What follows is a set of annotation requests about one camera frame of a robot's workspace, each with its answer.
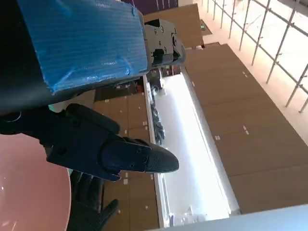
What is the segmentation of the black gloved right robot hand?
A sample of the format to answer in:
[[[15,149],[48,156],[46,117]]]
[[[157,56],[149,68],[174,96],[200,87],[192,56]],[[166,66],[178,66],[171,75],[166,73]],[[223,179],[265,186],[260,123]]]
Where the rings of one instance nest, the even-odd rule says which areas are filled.
[[[117,211],[119,201],[103,208],[103,180],[78,171],[70,174],[71,211],[68,231],[101,231]]]

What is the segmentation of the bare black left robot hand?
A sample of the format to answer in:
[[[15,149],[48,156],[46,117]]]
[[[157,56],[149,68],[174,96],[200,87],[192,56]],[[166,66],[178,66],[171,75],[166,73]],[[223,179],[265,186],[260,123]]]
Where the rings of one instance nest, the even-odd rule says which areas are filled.
[[[3,0],[0,3],[0,132],[39,140],[47,161],[117,181],[122,170],[179,169],[170,151],[119,135],[110,118],[77,103],[49,105],[134,80],[186,56],[175,26],[149,22],[116,0]]]

